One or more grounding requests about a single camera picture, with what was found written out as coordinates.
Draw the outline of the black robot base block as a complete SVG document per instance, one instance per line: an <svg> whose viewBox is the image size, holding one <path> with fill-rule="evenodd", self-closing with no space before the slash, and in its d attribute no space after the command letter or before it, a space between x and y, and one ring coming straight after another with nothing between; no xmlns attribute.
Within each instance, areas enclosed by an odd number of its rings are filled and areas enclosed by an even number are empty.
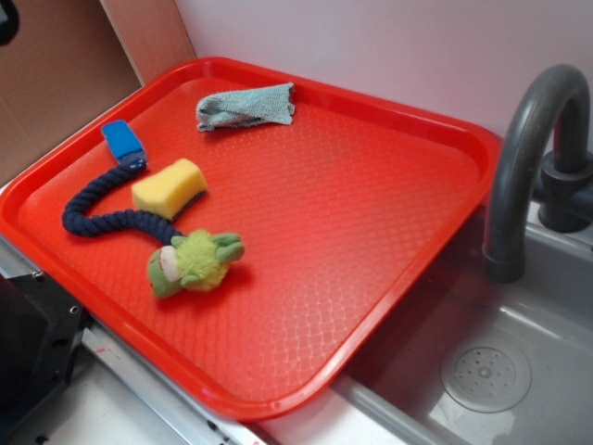
<svg viewBox="0 0 593 445"><path fill-rule="evenodd" d="M87 312L47 274L1 278L1 442L69 385Z"/></svg>

